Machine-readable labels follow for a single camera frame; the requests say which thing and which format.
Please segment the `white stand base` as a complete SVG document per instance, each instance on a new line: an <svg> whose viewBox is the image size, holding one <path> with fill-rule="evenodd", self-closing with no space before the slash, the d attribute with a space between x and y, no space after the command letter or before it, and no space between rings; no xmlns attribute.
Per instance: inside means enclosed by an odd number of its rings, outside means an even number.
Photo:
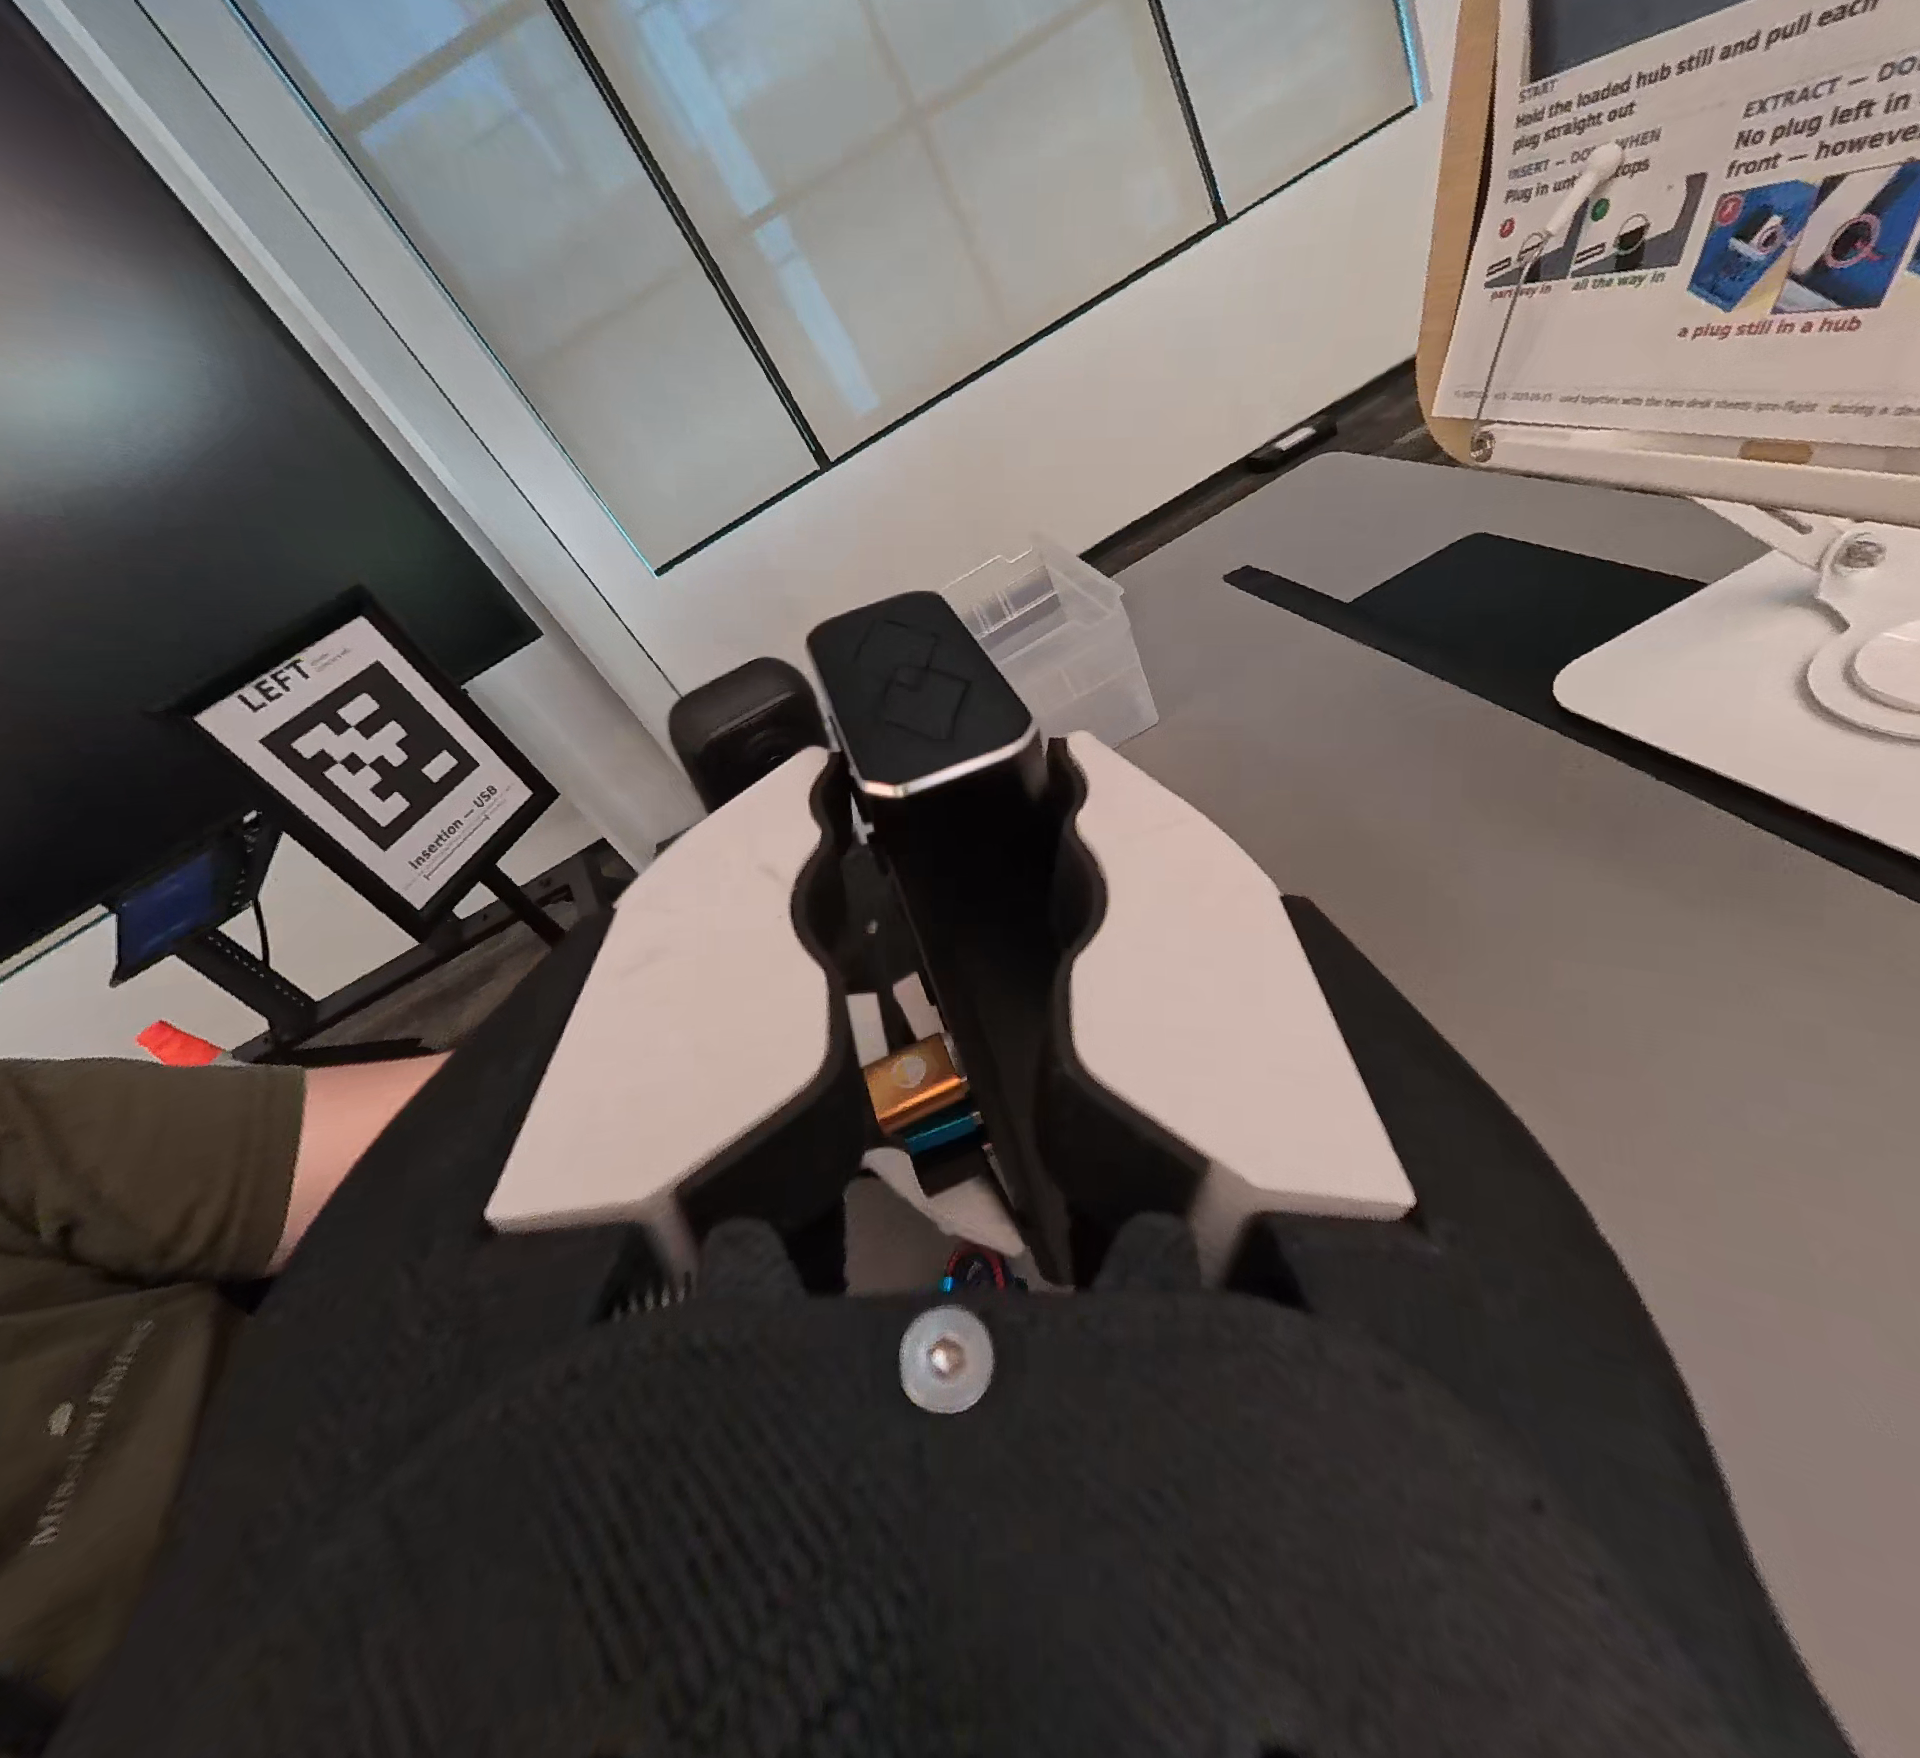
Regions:
<svg viewBox="0 0 1920 1758"><path fill-rule="evenodd" d="M1557 700L1645 742L1655 716L1797 706L1852 734L1917 743L1917 526L1720 500L1705 507L1769 556L1575 659L1553 685Z"/></svg>

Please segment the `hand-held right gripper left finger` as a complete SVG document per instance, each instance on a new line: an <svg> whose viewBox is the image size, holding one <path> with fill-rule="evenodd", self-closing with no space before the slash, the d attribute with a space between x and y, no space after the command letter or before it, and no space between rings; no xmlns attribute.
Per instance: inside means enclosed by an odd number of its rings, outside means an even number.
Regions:
<svg viewBox="0 0 1920 1758"><path fill-rule="evenodd" d="M689 1277L756 1219L833 1270L876 1124L836 958L848 763L806 745L676 840L611 909L485 1219L636 1226Z"/></svg>

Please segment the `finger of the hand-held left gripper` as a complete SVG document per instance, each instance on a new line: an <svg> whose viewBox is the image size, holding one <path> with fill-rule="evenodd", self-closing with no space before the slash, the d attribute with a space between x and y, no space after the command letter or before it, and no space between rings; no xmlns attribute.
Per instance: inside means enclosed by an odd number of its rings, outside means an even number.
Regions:
<svg viewBox="0 0 1920 1758"><path fill-rule="evenodd" d="M968 1176L929 1194L910 1156L863 1156L862 1170L876 1176L902 1203L938 1226L950 1240L996 1256L1025 1253L1021 1224L991 1176Z"/></svg>

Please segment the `black hub silver rim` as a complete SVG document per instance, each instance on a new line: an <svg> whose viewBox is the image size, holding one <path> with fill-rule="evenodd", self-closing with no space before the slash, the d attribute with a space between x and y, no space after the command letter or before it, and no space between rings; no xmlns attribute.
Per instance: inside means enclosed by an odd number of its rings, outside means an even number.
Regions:
<svg viewBox="0 0 1920 1758"><path fill-rule="evenodd" d="M1070 1207L1039 1152L1060 832L1042 729L939 593L827 619L806 652L1023 1240L1070 1284Z"/></svg>

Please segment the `clear plastic bin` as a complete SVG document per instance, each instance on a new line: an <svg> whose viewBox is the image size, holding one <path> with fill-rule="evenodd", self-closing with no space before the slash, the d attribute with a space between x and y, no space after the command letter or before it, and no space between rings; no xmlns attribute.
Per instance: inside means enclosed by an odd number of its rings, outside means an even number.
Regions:
<svg viewBox="0 0 1920 1758"><path fill-rule="evenodd" d="M1121 745L1157 723L1121 584L1067 547L1036 536L943 594L1044 737Z"/></svg>

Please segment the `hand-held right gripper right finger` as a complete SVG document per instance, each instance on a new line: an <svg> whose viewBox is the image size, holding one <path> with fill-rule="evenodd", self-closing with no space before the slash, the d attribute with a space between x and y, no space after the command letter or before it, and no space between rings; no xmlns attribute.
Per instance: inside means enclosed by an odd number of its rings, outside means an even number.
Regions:
<svg viewBox="0 0 1920 1758"><path fill-rule="evenodd" d="M1282 893L1228 832L1080 731L1047 1012L1047 1173L1117 1231L1180 1217L1222 1275L1257 1217L1416 1205Z"/></svg>

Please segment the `frosted glass window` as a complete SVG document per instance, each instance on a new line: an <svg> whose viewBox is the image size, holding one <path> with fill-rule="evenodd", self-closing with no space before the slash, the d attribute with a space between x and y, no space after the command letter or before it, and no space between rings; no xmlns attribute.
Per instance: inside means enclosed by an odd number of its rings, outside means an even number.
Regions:
<svg viewBox="0 0 1920 1758"><path fill-rule="evenodd" d="M648 571L1341 160L1403 0L224 0Z"/></svg>

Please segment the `black wall monitor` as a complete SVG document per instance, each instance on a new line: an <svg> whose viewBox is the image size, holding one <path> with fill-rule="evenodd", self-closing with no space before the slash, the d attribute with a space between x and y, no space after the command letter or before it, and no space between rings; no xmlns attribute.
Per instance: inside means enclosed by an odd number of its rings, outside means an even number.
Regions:
<svg viewBox="0 0 1920 1758"><path fill-rule="evenodd" d="M467 685L541 637L5 0L5 955L265 788L179 701L355 588Z"/></svg>

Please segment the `framed fiducial tag sign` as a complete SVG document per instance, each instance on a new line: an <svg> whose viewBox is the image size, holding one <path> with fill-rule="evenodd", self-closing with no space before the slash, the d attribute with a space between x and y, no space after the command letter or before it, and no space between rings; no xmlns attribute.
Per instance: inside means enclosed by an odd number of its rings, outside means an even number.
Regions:
<svg viewBox="0 0 1920 1758"><path fill-rule="evenodd" d="M414 937L485 886L559 940L501 869L555 784L368 586L153 714L237 763L288 834Z"/></svg>

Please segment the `small blue screen device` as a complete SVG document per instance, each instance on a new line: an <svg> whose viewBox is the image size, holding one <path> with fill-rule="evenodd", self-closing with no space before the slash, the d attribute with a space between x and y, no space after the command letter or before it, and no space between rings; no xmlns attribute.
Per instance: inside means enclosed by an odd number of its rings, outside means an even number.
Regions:
<svg viewBox="0 0 1920 1758"><path fill-rule="evenodd" d="M279 842L279 829L241 820L112 899L112 984L137 978L191 940L252 914Z"/></svg>

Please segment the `black perforated stand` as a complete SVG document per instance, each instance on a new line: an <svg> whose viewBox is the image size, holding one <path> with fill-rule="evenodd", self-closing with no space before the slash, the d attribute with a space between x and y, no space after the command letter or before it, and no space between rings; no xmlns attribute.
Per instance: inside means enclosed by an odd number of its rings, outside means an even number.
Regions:
<svg viewBox="0 0 1920 1758"><path fill-rule="evenodd" d="M181 864L190 930L168 948L168 958L259 1015L261 1034L238 1049L251 1063L348 1063L462 1038L541 962L551 935L609 912L637 874L614 844L592 840L539 874L482 881L477 909L317 991L269 954L265 881L282 844L279 827L252 813Z"/></svg>

